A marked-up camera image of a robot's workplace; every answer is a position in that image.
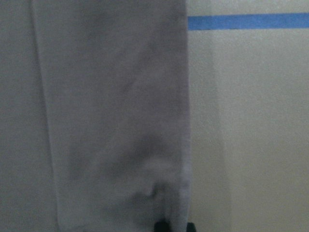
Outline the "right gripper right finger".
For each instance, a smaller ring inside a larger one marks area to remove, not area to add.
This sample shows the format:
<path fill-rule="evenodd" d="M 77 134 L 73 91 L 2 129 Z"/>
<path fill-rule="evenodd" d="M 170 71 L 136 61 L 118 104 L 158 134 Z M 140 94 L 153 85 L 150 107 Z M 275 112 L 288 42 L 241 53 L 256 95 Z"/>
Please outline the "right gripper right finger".
<path fill-rule="evenodd" d="M 195 224 L 192 222 L 187 223 L 187 232 L 196 232 Z"/>

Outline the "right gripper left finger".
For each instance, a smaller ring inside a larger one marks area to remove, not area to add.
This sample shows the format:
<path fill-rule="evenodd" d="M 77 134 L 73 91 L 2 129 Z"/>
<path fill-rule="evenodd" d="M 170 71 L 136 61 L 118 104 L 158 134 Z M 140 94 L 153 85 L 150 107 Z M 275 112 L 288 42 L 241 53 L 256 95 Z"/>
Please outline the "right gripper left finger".
<path fill-rule="evenodd" d="M 154 232 L 170 232 L 170 225 L 167 221 L 161 220 L 154 224 Z"/>

